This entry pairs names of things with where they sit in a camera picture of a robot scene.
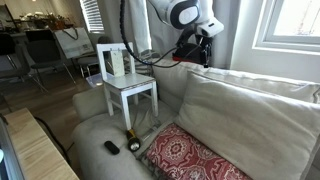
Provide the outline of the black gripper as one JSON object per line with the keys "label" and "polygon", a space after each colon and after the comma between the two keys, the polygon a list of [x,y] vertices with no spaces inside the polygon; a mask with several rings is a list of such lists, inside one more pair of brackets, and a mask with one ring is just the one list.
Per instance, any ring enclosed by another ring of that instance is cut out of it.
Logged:
{"label": "black gripper", "polygon": [[202,65],[204,68],[208,68],[209,57],[211,56],[212,41],[213,41],[212,38],[205,37],[202,35],[197,35],[192,28],[187,28],[180,35],[176,43],[176,46],[178,48],[180,45],[183,45],[186,43],[193,43],[200,46],[202,48],[202,58],[204,60],[204,64],[200,64],[200,65]]}

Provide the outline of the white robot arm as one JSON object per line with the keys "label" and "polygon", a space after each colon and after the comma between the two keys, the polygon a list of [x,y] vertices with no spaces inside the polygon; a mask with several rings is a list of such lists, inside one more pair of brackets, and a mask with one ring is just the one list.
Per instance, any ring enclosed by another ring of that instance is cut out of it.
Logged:
{"label": "white robot arm", "polygon": [[175,54],[182,53],[185,47],[192,48],[180,60],[207,68],[213,37],[224,30],[224,25],[214,16],[213,0],[148,1],[163,23],[182,30]]}

